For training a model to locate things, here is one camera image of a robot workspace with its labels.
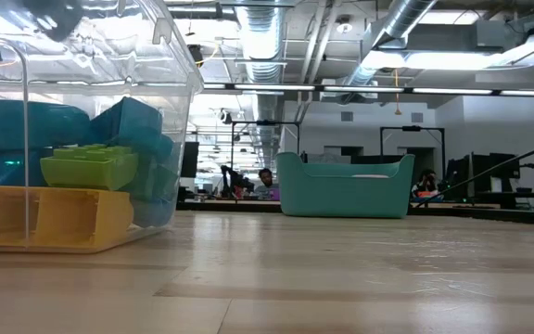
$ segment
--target computer monitor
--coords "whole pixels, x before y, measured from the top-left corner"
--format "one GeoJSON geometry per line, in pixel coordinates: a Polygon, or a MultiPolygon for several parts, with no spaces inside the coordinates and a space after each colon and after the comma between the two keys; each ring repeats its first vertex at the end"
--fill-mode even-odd
{"type": "MultiPolygon", "coordinates": [[[[459,160],[449,160],[448,166],[446,168],[446,179],[443,180],[442,184],[446,185],[445,187],[450,188],[451,186],[456,186],[469,178],[469,156],[465,156],[459,160]]],[[[444,196],[445,200],[460,200],[466,199],[467,186],[460,186],[446,193],[444,196]]]]}
{"type": "Polygon", "coordinates": [[[198,142],[185,142],[183,154],[183,167],[181,177],[197,176],[197,156],[199,155],[198,142]]]}
{"type": "MultiPolygon", "coordinates": [[[[489,168],[493,167],[492,159],[489,155],[472,154],[471,159],[471,165],[473,166],[473,176],[479,175],[487,171],[489,168]]],[[[476,193],[491,191],[491,175],[483,175],[475,179],[475,181],[473,182],[475,185],[474,189],[476,193]]]]}
{"type": "MultiPolygon", "coordinates": [[[[508,161],[516,157],[515,154],[504,154],[504,153],[490,153],[489,159],[491,162],[491,167],[496,166],[504,161],[508,161]]],[[[491,172],[491,176],[498,177],[501,179],[519,179],[520,178],[520,164],[518,161],[514,161],[504,165],[503,167],[491,172]]]]}

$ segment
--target person sitting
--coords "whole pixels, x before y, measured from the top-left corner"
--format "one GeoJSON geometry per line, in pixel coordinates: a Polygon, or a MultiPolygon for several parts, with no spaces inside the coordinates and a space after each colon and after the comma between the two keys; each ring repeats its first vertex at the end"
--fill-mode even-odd
{"type": "Polygon", "coordinates": [[[259,196],[259,199],[272,199],[272,191],[279,189],[279,185],[273,182],[273,174],[268,168],[263,168],[259,171],[259,178],[263,186],[257,186],[255,194],[259,196]]]}
{"type": "Polygon", "coordinates": [[[431,196],[438,194],[436,173],[431,169],[424,170],[419,177],[419,183],[416,183],[412,187],[412,196],[414,198],[420,197],[420,194],[423,192],[428,192],[431,196]]]}

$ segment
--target yellow plastic block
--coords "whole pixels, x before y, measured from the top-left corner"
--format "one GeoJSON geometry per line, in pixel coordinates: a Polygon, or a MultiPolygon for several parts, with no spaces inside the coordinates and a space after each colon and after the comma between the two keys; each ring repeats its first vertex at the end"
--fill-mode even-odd
{"type": "MultiPolygon", "coordinates": [[[[124,192],[29,187],[30,246],[98,248],[127,236],[134,218],[124,192]]],[[[0,186],[0,246],[24,245],[25,188],[0,186]],[[14,226],[13,236],[7,232],[14,226]]]]}
{"type": "MultiPolygon", "coordinates": [[[[40,192],[28,188],[29,239],[33,238],[40,192]]],[[[0,246],[26,245],[26,188],[0,186],[0,246]]]]}

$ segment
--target black metal frame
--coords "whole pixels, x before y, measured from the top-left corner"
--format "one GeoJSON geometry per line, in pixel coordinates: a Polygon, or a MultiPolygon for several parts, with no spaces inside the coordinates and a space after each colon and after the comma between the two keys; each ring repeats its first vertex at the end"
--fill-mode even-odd
{"type": "Polygon", "coordinates": [[[420,126],[381,126],[380,127],[380,163],[383,163],[383,157],[385,156],[385,142],[384,132],[385,130],[401,130],[403,132],[421,132],[426,131],[439,131],[440,132],[440,145],[442,149],[442,179],[446,178],[446,147],[444,142],[444,128],[437,127],[420,127],[420,126]]]}
{"type": "MultiPolygon", "coordinates": [[[[534,169],[534,163],[519,164],[520,168],[534,169]]],[[[492,193],[492,192],[476,192],[474,199],[492,200],[492,203],[498,203],[503,209],[513,209],[515,207],[515,199],[534,199],[534,192],[515,192],[512,193],[492,193]]]]}
{"type": "Polygon", "coordinates": [[[234,137],[235,132],[234,129],[238,124],[255,124],[257,126],[277,126],[277,125],[295,125],[296,129],[298,130],[298,137],[297,137],[297,147],[296,152],[300,154],[300,122],[278,122],[278,121],[232,121],[232,142],[230,146],[230,168],[234,169],[234,137]]]}

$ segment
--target ceiling duct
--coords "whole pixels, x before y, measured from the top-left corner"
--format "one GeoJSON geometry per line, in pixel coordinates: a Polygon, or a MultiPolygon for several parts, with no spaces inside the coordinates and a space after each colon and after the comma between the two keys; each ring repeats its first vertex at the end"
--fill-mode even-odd
{"type": "MultiPolygon", "coordinates": [[[[368,53],[378,45],[391,43],[396,48],[407,45],[407,35],[422,19],[422,17],[436,4],[438,0],[394,0],[388,14],[381,20],[370,24],[364,33],[362,46],[364,59],[343,84],[351,86],[367,85],[379,69],[370,68],[364,61],[368,53]]],[[[355,97],[354,94],[343,95],[339,103],[348,104],[355,97]]]]}
{"type": "MultiPolygon", "coordinates": [[[[279,60],[281,57],[286,11],[275,6],[238,6],[235,12],[240,22],[244,57],[258,60],[247,64],[248,80],[255,84],[281,83],[281,64],[269,60],[279,60]]],[[[284,108],[282,96],[257,94],[253,98],[256,98],[253,102],[256,121],[282,120],[284,108]]],[[[259,127],[257,135],[262,147],[264,164],[271,166],[274,154],[273,131],[259,127]]]]}
{"type": "Polygon", "coordinates": [[[216,19],[237,21],[232,7],[220,3],[215,6],[168,6],[173,19],[216,19]]]}

